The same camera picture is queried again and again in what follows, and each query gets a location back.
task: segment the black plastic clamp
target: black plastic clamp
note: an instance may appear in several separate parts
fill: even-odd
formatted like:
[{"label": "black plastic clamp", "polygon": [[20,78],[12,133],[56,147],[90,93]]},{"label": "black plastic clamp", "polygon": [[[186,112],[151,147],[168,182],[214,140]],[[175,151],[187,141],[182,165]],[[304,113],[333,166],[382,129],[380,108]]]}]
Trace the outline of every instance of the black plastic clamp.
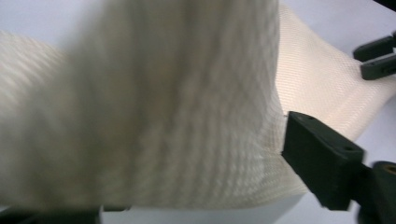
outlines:
[{"label": "black plastic clamp", "polygon": [[396,32],[353,51],[353,58],[363,62],[361,76],[365,80],[375,80],[396,74]]}]

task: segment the white background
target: white background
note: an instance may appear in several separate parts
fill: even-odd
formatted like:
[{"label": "white background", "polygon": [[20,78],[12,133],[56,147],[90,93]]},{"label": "white background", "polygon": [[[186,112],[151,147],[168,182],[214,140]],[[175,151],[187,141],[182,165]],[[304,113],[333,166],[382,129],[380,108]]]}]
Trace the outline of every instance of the white background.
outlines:
[{"label": "white background", "polygon": [[[103,0],[0,0],[0,30],[27,35],[64,48],[78,21],[100,10]],[[396,30],[396,12],[371,0],[284,0],[322,38],[351,54],[358,45]],[[388,102],[357,143],[365,148],[366,163],[396,161],[396,97]],[[330,212],[308,193],[263,207],[229,211],[163,211],[133,209],[104,213],[104,223],[357,223],[357,206],[350,212]]]}]

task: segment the blurry fabric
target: blurry fabric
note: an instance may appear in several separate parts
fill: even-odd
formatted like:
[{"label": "blurry fabric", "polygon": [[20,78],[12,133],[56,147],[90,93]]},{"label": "blurry fabric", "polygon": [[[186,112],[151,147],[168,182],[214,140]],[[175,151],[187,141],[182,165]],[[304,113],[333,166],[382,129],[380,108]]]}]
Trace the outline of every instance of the blurry fabric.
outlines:
[{"label": "blurry fabric", "polygon": [[280,156],[277,1],[112,1],[93,20],[63,55],[2,34],[0,203],[220,209],[304,191]]}]

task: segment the white woven fabric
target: white woven fabric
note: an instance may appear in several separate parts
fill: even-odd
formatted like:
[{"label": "white woven fabric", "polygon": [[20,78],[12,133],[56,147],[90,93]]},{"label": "white woven fabric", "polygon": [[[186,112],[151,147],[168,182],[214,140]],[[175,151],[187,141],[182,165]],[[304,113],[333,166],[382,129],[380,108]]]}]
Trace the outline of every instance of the white woven fabric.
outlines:
[{"label": "white woven fabric", "polygon": [[114,1],[68,56],[1,33],[0,203],[214,209],[304,192],[279,155],[275,82],[284,111],[350,138],[395,88],[359,79],[284,7],[275,81],[277,12],[276,0]]},{"label": "white woven fabric", "polygon": [[361,78],[360,62],[335,49],[280,7],[276,87],[285,114],[297,111],[322,120],[356,140],[396,93],[396,76]]}]

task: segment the black bracket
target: black bracket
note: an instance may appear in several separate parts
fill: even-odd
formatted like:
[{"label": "black bracket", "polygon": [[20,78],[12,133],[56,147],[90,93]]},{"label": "black bracket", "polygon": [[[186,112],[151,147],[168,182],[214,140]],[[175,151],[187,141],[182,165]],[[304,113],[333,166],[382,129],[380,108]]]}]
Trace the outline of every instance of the black bracket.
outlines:
[{"label": "black bracket", "polygon": [[364,151],[319,120],[289,113],[282,156],[322,206],[361,205],[360,224],[396,223],[396,163],[362,164]]},{"label": "black bracket", "polygon": [[365,80],[375,80],[396,74],[396,32],[362,45],[353,51],[353,58],[363,62],[361,76]]}]

